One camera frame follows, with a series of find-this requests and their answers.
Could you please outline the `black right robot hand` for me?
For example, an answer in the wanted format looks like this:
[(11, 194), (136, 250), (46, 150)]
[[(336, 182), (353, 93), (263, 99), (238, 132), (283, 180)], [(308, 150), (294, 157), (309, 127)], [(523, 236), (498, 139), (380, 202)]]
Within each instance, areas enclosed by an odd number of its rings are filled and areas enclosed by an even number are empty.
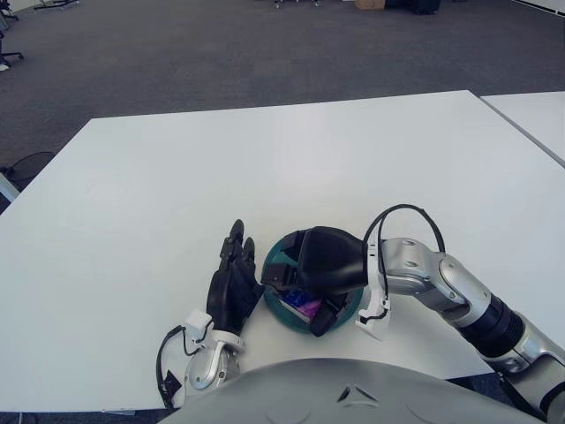
[(361, 239), (334, 227), (294, 231), (277, 241), (261, 271), (264, 300), (288, 328), (315, 337), (346, 323), (368, 285)]

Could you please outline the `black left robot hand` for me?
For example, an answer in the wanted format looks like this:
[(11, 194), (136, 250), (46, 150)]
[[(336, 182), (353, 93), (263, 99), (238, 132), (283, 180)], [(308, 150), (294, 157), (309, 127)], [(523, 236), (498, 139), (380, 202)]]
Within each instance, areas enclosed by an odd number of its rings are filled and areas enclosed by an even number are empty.
[(264, 287), (255, 276), (255, 245), (244, 238), (245, 226), (237, 219), (223, 241), (220, 265), (213, 274), (206, 312), (214, 329), (240, 336), (247, 319), (260, 301)]

